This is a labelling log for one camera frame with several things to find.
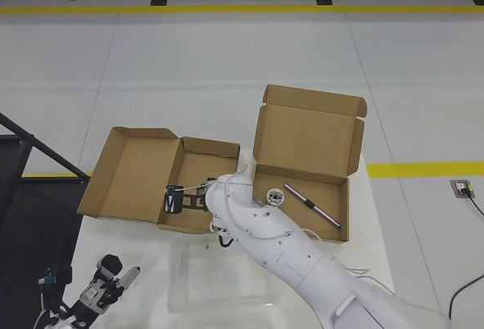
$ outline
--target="cardboard box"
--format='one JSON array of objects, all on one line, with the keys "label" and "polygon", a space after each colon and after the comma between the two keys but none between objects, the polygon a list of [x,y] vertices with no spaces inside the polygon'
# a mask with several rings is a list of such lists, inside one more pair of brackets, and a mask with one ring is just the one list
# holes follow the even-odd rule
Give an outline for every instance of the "cardboard box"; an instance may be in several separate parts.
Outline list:
[{"label": "cardboard box", "polygon": [[183,233],[209,233],[209,212],[164,213],[164,189],[167,184],[198,186],[208,177],[235,173],[239,151],[238,144],[178,138],[168,129],[114,127],[78,212],[144,220]]},{"label": "cardboard box", "polygon": [[[256,128],[254,194],[280,188],[280,208],[322,239],[349,240],[348,176],[358,169],[366,101],[363,98],[267,86]],[[283,187],[288,183],[335,218],[337,229]]]}]

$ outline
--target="floor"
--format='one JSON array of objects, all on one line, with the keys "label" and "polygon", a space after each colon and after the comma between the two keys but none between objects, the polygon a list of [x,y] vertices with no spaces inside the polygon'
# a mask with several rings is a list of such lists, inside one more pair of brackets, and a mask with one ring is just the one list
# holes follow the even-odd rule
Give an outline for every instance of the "floor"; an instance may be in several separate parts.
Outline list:
[{"label": "floor", "polygon": [[[252,148],[268,83],[364,97],[368,164],[484,160],[483,15],[0,16],[0,110],[86,171],[113,126]],[[34,151],[26,171],[65,170]],[[461,178],[484,210],[484,176]],[[397,293],[443,313],[484,272],[449,179],[371,180]],[[454,305],[473,327],[484,281]]]}]

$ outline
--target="clear plastic box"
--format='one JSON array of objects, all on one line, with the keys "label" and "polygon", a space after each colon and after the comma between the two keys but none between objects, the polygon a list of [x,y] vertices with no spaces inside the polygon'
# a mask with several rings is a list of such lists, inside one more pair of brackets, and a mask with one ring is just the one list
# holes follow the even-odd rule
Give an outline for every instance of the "clear plastic box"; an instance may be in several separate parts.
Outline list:
[{"label": "clear plastic box", "polygon": [[168,310],[269,305],[276,278],[235,242],[223,248],[217,234],[186,234],[170,243]]}]

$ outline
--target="floor outlet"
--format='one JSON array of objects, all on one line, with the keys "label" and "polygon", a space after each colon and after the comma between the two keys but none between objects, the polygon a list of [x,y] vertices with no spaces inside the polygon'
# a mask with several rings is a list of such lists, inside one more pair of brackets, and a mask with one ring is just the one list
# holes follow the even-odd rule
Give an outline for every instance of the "floor outlet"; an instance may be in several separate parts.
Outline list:
[{"label": "floor outlet", "polygon": [[463,194],[461,192],[461,190],[463,188],[468,188],[470,190],[470,193],[472,194],[472,198],[475,197],[475,193],[473,192],[473,189],[472,189],[472,184],[470,184],[469,180],[467,180],[467,179],[452,179],[452,180],[449,181],[449,183],[452,185],[455,197],[460,198],[460,199],[468,198],[468,196],[466,194]]}]

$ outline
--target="yellow tape line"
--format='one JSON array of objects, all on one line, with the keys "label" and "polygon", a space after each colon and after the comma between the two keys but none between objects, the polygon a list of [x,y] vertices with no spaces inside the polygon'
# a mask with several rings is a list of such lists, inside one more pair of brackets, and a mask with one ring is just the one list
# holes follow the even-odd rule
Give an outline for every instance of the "yellow tape line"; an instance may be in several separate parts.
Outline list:
[{"label": "yellow tape line", "polygon": [[484,176],[484,161],[368,164],[367,172],[370,178]]},{"label": "yellow tape line", "polygon": [[474,14],[484,6],[316,6],[195,5],[144,7],[0,7],[0,15],[149,15],[198,13],[350,13],[350,14]]}]

